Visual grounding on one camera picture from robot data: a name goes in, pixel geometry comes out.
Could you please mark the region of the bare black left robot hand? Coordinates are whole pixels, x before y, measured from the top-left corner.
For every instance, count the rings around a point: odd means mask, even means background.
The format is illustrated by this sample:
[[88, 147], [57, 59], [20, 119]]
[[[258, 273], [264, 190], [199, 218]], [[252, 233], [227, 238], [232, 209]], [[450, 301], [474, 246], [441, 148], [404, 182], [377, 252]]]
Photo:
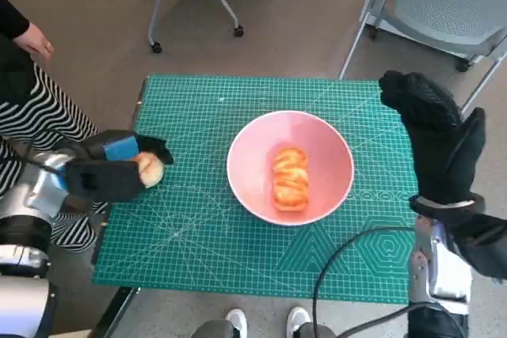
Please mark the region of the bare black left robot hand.
[[68, 148], [73, 158], [63, 170], [67, 190], [94, 202], [132, 200], [173, 164], [166, 140], [134, 131], [103, 131]]

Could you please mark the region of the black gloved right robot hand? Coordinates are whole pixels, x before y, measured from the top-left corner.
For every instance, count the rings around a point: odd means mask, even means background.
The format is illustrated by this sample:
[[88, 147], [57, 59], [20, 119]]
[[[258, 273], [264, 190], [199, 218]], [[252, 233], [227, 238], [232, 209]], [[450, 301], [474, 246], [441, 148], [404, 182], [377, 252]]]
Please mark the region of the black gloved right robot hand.
[[440, 205], [473, 200], [485, 111], [463, 118], [452, 94], [420, 73], [389, 70], [379, 87], [381, 102], [398, 112], [410, 137], [418, 195]]

